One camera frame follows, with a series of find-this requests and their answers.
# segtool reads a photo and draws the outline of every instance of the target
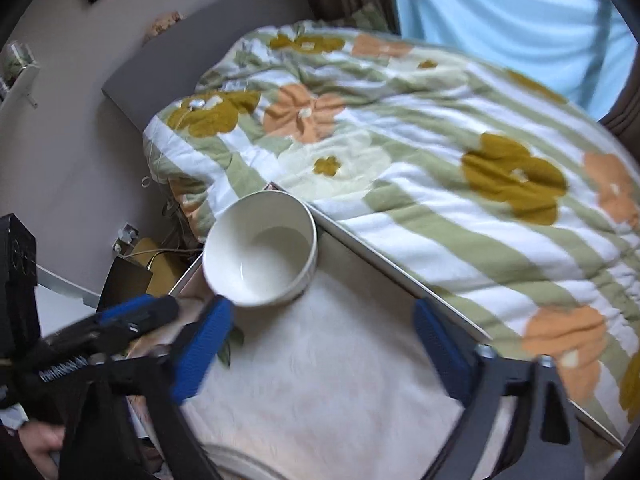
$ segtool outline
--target wall shelf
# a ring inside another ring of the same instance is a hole
[[[31,98],[30,92],[33,81],[36,79],[39,71],[39,65],[33,63],[27,65],[25,69],[20,72],[18,79],[15,80],[6,98],[0,102],[0,125],[4,123],[5,116],[9,113],[9,110],[15,107],[15,102],[18,99],[27,98],[33,107],[38,106]]]

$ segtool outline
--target bed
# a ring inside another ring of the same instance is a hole
[[[305,0],[222,0],[105,83],[192,232],[275,181],[502,354],[554,356],[620,446],[640,413],[636,161],[562,96],[400,40],[375,9],[312,19]]]

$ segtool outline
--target green leaf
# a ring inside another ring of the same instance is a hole
[[[222,348],[218,351],[218,359],[227,368],[231,368],[231,346],[229,345],[229,339],[225,341]]]
[[[231,341],[233,344],[242,346],[244,344],[244,332],[241,328],[234,325],[234,327],[231,329],[231,332],[229,332],[227,340]]]

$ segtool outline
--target white bowl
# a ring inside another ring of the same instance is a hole
[[[285,303],[305,290],[316,270],[316,238],[316,224],[300,200],[275,190],[253,193],[211,228],[204,277],[236,306]]]

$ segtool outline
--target blue curtain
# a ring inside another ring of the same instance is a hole
[[[406,38],[513,68],[600,120],[638,44],[610,0],[397,0]]]

